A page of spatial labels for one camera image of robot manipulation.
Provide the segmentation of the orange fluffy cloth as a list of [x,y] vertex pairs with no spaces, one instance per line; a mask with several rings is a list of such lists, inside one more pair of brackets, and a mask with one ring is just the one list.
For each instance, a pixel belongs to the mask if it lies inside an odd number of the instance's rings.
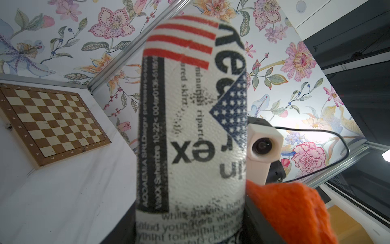
[[338,243],[317,190],[302,183],[259,186],[247,180],[246,193],[286,243]]

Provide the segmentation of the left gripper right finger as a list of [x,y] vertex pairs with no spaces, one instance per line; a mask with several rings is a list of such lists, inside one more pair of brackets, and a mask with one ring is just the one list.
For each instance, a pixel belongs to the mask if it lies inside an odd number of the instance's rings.
[[243,244],[286,244],[248,195],[245,196]]

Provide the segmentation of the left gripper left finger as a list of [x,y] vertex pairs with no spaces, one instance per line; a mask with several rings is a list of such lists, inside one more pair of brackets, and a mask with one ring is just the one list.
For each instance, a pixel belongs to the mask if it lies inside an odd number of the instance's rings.
[[136,203],[134,202],[114,229],[101,241],[101,244],[136,243]]

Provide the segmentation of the wooden chessboard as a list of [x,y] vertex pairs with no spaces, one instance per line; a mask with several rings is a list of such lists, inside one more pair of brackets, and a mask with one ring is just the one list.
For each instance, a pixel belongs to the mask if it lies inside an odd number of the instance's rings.
[[36,169],[111,143],[78,93],[2,83],[1,116]]

